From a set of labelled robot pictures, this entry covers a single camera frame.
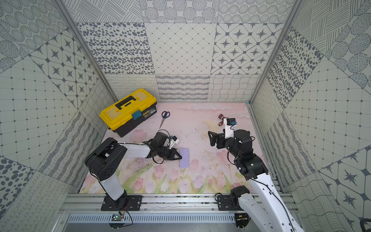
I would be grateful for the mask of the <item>purple square paper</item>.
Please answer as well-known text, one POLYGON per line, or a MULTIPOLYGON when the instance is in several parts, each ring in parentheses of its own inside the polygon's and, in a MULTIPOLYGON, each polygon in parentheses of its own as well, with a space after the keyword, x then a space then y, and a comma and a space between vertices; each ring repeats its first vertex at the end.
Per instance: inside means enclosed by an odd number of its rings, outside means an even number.
POLYGON ((180 168, 189 168, 190 167, 190 159, 189 159, 189 149, 188 148, 180 148, 180 155, 182 159, 180 160, 180 168))

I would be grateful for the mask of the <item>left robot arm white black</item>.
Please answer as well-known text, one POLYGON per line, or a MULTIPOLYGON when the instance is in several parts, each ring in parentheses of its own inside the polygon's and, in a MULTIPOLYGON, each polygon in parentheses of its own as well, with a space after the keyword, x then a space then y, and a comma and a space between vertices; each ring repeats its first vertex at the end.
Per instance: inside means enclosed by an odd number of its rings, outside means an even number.
POLYGON ((86 159, 85 165, 90 174, 98 180, 105 191, 101 211, 139 211, 142 195, 129 196, 122 187, 116 171, 123 159, 141 158, 181 160, 182 156, 174 148, 177 137, 158 131, 154 138, 141 144, 119 142, 113 137, 104 140, 86 159))

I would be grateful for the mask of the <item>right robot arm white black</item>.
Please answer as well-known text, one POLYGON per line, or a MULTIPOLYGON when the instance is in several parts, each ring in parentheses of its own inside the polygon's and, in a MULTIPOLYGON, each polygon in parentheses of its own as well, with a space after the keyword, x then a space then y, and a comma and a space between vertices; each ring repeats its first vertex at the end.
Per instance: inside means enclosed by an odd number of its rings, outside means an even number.
POLYGON ((234 157, 234 165, 262 202, 259 206, 246 186, 231 190, 234 207, 242 209, 262 232, 302 232, 282 198, 274 187, 269 171, 262 159, 253 152, 254 137, 246 130, 225 129, 223 133, 208 132, 210 144, 225 148, 234 157))

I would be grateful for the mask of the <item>dark red brass faucet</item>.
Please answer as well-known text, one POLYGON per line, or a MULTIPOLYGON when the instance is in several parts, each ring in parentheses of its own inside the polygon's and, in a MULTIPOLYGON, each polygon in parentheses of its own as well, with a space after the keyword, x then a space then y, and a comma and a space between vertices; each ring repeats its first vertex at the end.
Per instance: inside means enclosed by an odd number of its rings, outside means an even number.
POLYGON ((223 126, 224 125, 224 123, 225 123, 225 119, 226 119, 226 117, 223 115, 223 114, 220 114, 219 116, 218 116, 218 118, 220 119, 220 122, 219 122, 219 126, 223 126))

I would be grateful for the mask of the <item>yellow black toolbox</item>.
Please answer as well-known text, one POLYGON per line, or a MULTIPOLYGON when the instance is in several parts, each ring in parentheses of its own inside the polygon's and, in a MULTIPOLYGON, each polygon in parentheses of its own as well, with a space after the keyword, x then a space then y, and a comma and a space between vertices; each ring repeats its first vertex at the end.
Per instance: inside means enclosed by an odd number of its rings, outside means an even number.
POLYGON ((144 89, 139 89, 117 101, 100 113, 105 124, 124 137, 157 112, 156 98, 144 89))

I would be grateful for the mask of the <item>right controller board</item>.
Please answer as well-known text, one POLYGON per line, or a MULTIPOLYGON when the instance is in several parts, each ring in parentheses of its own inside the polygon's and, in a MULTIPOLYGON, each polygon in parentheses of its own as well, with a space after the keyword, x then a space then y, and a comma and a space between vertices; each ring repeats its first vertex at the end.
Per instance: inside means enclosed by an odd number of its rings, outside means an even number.
POLYGON ((243 213, 243 214, 234 214, 235 216, 235 225, 237 229, 245 229, 246 226, 250 222, 250 217, 248 214, 243 213))

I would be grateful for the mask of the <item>controller board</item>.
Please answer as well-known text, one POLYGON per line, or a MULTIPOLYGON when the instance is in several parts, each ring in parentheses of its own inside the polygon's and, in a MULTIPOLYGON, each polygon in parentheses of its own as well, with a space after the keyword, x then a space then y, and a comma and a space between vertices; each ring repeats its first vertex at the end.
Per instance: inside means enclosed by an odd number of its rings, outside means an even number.
POLYGON ((235 216, 235 225, 237 229, 245 229, 246 226, 250 222, 250 217, 248 214, 243 213, 243 214, 234 214, 235 216))
POLYGON ((119 229, 125 226, 125 222, 120 214, 113 214, 109 226, 112 229, 119 229))

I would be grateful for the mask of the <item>left controller board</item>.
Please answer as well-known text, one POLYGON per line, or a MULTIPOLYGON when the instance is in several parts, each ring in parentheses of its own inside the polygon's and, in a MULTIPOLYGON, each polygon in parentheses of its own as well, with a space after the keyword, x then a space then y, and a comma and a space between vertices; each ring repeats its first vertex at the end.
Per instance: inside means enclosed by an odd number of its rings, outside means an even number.
POLYGON ((120 214, 113 214, 109 226, 112 229, 119 229, 125 226, 125 222, 120 214))

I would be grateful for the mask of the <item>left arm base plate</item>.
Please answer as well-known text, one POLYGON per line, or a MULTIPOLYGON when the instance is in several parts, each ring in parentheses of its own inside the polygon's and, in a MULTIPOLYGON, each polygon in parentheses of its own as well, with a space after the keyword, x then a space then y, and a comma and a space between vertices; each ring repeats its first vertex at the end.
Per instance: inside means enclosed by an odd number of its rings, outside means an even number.
POLYGON ((123 195, 114 201, 106 195, 101 206, 101 211, 139 211, 142 199, 142 195, 123 195))

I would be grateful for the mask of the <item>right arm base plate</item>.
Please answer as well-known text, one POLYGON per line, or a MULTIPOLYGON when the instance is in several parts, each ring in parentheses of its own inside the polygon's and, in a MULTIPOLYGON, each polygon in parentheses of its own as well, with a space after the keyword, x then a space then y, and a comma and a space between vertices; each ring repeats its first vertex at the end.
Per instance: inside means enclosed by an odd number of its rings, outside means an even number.
POLYGON ((215 196, 219 211, 244 211, 249 213, 251 209, 258 206, 252 194, 242 195, 217 195, 215 196))

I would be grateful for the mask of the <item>aluminium mounting rail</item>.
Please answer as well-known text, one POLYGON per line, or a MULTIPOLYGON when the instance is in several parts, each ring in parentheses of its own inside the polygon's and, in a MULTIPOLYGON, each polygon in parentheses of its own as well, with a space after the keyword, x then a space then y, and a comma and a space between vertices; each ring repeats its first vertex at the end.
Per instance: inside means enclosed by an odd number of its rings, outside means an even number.
MULTIPOLYGON (((60 213, 100 213, 104 194, 69 194, 60 213)), ((137 213, 219 212, 214 194, 144 194, 137 213)))

